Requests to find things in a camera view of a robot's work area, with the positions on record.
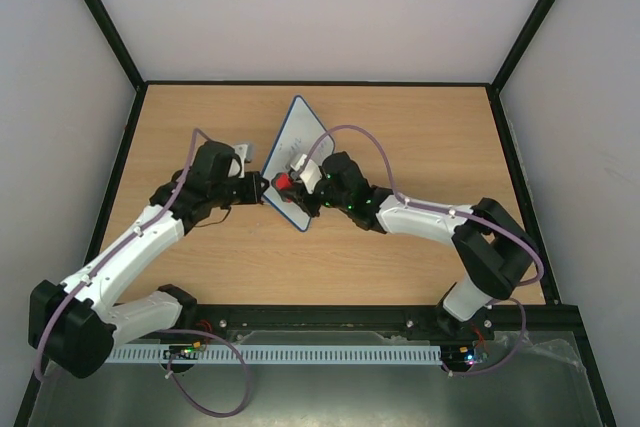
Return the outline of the red whiteboard eraser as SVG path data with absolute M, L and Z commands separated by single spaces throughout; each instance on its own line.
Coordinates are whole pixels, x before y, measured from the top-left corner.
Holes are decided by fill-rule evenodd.
M 272 179 L 271 186 L 274 188 L 282 202 L 292 203 L 294 201 L 296 186 L 287 173 L 278 173 Z

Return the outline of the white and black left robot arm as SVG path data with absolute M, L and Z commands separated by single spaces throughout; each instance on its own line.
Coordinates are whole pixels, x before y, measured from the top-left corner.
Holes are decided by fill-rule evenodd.
M 119 298 L 165 250 L 212 210 L 255 205 L 268 187 L 245 166 L 252 145 L 207 140 L 192 147 L 185 168 L 150 197 L 138 218 L 109 247 L 58 284 L 42 281 L 30 295 L 28 342 L 77 378 L 100 368 L 113 349 L 147 334 L 186 328 L 197 300 L 167 284 L 125 304 Z

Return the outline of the small blue-framed whiteboard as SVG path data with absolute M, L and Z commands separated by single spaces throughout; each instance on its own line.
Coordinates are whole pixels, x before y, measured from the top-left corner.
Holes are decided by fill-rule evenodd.
M 334 139 L 327 135 L 311 155 L 309 151 L 325 132 L 326 128 L 305 99 L 296 95 L 267 156 L 262 176 L 271 181 L 278 173 L 290 174 L 289 163 L 299 153 L 307 154 L 321 167 L 322 162 L 334 153 Z

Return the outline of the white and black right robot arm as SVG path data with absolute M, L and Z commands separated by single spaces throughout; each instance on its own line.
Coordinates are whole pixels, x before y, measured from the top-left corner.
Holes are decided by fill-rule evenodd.
M 380 234 L 406 234 L 453 247 L 465 269 L 436 306 L 435 322 L 445 337 L 460 337 L 484 307 L 511 297 L 540 258 L 529 235 L 500 203 L 484 198 L 475 205 L 418 201 L 370 184 L 345 152 L 316 163 L 305 154 L 267 162 L 270 201 L 303 223 L 322 208 L 337 209 L 358 228 Z

